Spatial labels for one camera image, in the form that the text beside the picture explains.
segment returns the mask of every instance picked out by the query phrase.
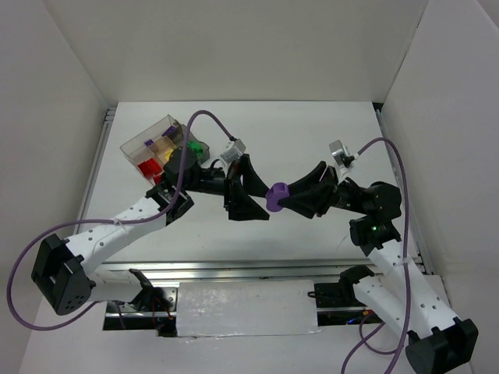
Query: black joint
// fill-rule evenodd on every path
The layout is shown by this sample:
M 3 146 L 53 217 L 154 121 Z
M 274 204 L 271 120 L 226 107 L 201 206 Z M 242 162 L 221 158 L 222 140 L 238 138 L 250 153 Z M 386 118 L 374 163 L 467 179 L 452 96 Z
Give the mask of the black joint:
M 432 332 L 423 339 L 409 333 L 405 355 L 416 374 L 443 374 L 469 362 L 478 338 L 471 319 L 455 319 L 455 325 Z
M 343 294 L 351 301 L 356 300 L 353 285 L 365 277 L 374 277 L 373 271 L 366 265 L 357 265 L 340 273 L 339 284 Z
M 38 249 L 31 279 L 59 316 L 80 308 L 90 297 L 92 283 L 75 257 L 56 234 L 45 238 Z
M 352 162 L 355 160 L 356 160 L 355 156 L 343 156 L 342 157 L 343 164 L 347 168 L 350 168 L 350 166 L 352 166 Z

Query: purple cylinder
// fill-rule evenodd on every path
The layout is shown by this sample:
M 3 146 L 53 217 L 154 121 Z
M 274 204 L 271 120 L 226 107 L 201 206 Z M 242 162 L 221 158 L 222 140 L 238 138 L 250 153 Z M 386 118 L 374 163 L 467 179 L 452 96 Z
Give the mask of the purple cylinder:
M 284 182 L 275 183 L 265 194 L 265 199 L 267 200 L 267 210 L 269 212 L 278 212 L 282 210 L 282 206 L 279 206 L 279 200 L 289 197 L 289 188 Z

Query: red block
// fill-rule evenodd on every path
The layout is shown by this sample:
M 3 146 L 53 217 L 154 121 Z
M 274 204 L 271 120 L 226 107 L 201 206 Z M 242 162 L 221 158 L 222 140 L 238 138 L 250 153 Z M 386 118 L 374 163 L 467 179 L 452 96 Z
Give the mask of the red block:
M 158 174 L 158 175 L 155 175 L 153 177 L 153 181 L 154 181 L 155 185 L 158 184 L 159 182 L 161 182 L 161 176 L 162 176 L 162 174 Z
M 161 165 L 154 158 L 150 158 L 137 166 L 146 178 L 152 178 L 156 174 L 162 173 Z

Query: black bracket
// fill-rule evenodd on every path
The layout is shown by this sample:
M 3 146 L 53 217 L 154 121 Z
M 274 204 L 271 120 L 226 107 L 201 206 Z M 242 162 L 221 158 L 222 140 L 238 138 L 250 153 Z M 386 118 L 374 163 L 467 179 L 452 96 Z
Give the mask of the black bracket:
M 250 156 L 243 154 L 232 162 L 225 179 L 224 207 L 230 221 L 268 221 L 269 213 L 250 195 L 265 197 L 267 185 L 260 179 L 251 165 Z
M 409 331 L 409 345 L 405 355 L 416 374 L 443 374 L 469 362 L 478 329 L 471 319 L 461 321 L 454 318 L 455 325 L 420 339 L 414 331 Z
M 306 218 L 320 217 L 327 213 L 331 199 L 338 189 L 336 170 L 321 161 L 308 175 L 288 186 L 289 197 L 279 200 L 279 205 Z
M 90 297 L 94 282 L 85 275 L 82 261 L 56 234 L 40 244 L 31 279 L 59 316 L 70 314 Z
M 359 283 L 365 277 L 374 277 L 373 271 L 366 265 L 357 265 L 340 273 L 338 283 L 341 286 L 342 294 L 349 301 L 357 301 L 353 285 Z

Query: white table surface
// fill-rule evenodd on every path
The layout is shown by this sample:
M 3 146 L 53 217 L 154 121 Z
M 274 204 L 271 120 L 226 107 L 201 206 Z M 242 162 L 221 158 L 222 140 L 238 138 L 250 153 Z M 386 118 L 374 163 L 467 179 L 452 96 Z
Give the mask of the white table surface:
M 332 162 L 329 143 L 340 139 L 352 152 L 381 135 L 371 103 L 353 102 L 154 102 L 120 103 L 105 147 L 87 217 L 113 217 L 135 203 L 150 184 L 119 147 L 170 114 L 182 123 L 199 109 L 217 115 L 246 144 L 258 175 L 270 187 L 292 183 L 319 161 Z M 194 122 L 195 136 L 217 156 L 228 140 L 207 116 Z M 386 148 L 377 144 L 350 175 L 359 185 L 395 184 Z M 269 221 L 229 221 L 223 197 L 190 192 L 195 206 L 164 230 L 141 238 L 111 261 L 208 261 L 267 259 L 360 259 L 349 237 L 357 213 L 329 209 L 308 220 L 284 209 Z M 256 198 L 264 206 L 264 200 Z M 402 232 L 402 218 L 395 226 Z M 409 250 L 416 256 L 412 238 Z
M 447 301 L 439 276 L 427 276 Z M 60 323 L 44 300 L 36 323 Z M 279 337 L 164 338 L 152 331 L 102 331 L 104 305 L 56 331 L 31 333 L 20 374 L 339 374 L 345 356 L 359 342 L 358 326 L 323 326 L 319 333 Z M 374 326 L 366 326 L 368 334 Z M 371 343 L 393 349 L 396 337 L 384 327 Z M 348 374 L 381 374 L 390 357 L 360 348 Z M 402 353 L 393 374 L 414 374 Z M 471 374 L 463 365 L 451 374 Z

